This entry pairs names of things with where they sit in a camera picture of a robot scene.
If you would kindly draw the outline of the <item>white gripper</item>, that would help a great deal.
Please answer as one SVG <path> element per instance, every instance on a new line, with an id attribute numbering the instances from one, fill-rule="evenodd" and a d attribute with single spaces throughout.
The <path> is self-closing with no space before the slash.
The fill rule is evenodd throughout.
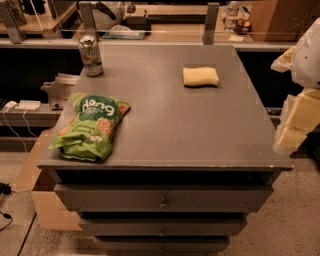
<path id="1" fill-rule="evenodd" d="M 320 90 L 311 89 L 320 87 L 320 18 L 299 39 L 296 47 L 289 48 L 273 61 L 271 69 L 281 73 L 291 69 L 292 80 L 305 87 L 297 96 L 287 96 L 274 136 L 274 152 L 289 156 L 320 124 Z"/>

